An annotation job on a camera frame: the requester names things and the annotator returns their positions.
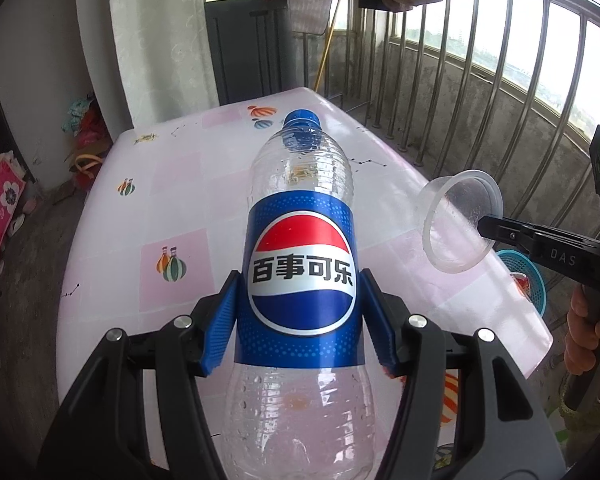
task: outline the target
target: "yellow stick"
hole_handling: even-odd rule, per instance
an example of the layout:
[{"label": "yellow stick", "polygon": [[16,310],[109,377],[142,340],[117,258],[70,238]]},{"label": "yellow stick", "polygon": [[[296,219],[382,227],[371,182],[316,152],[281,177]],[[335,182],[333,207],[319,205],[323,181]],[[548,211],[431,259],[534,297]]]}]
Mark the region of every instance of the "yellow stick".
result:
[{"label": "yellow stick", "polygon": [[336,17],[338,15],[338,8],[340,7],[340,1],[336,3],[336,10],[333,13],[333,21],[329,26],[329,32],[327,34],[327,41],[324,43],[324,50],[322,51],[322,59],[320,60],[320,68],[318,68],[318,74],[315,77],[314,92],[318,91],[320,86],[320,80],[322,79],[322,72],[324,72],[324,65],[327,62],[327,54],[329,53],[329,47],[331,46],[331,38],[333,37],[333,31],[336,28]]}]

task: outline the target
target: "curtain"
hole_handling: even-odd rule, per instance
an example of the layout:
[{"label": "curtain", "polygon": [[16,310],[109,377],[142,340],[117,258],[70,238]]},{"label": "curtain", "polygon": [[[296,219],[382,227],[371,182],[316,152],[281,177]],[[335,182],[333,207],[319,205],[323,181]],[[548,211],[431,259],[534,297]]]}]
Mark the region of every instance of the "curtain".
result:
[{"label": "curtain", "polygon": [[218,106],[203,0],[109,0],[134,126]]}]

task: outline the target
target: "blue plastic basket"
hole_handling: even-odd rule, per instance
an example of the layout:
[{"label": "blue plastic basket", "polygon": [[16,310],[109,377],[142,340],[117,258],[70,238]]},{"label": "blue plastic basket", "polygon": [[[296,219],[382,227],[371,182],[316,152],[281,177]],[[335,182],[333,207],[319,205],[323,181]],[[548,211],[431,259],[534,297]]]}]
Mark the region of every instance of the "blue plastic basket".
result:
[{"label": "blue plastic basket", "polygon": [[544,310],[546,308],[546,289],[544,288],[544,281],[542,280],[538,268],[529,258],[518,251],[503,249],[496,254],[511,272],[522,272],[522,274],[525,274],[528,277],[531,288],[531,297],[529,300],[534,304],[538,314],[544,316]]}]

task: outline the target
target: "dark wooden floor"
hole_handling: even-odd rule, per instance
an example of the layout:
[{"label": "dark wooden floor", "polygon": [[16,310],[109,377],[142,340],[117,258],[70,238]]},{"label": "dark wooden floor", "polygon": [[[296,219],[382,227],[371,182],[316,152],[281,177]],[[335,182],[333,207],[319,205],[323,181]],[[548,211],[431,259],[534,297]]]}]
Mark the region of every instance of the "dark wooden floor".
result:
[{"label": "dark wooden floor", "polygon": [[28,478],[58,409],[56,325],[84,194],[43,203],[8,240],[0,279],[0,478]]}]

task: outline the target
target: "pepsi bottle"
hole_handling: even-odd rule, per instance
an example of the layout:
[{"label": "pepsi bottle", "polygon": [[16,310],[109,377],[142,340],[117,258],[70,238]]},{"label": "pepsi bottle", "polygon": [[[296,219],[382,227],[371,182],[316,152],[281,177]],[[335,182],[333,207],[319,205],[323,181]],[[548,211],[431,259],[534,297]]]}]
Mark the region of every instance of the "pepsi bottle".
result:
[{"label": "pepsi bottle", "polygon": [[318,117],[295,110],[251,167],[230,479],[363,480],[374,459],[350,205],[353,181]]}]

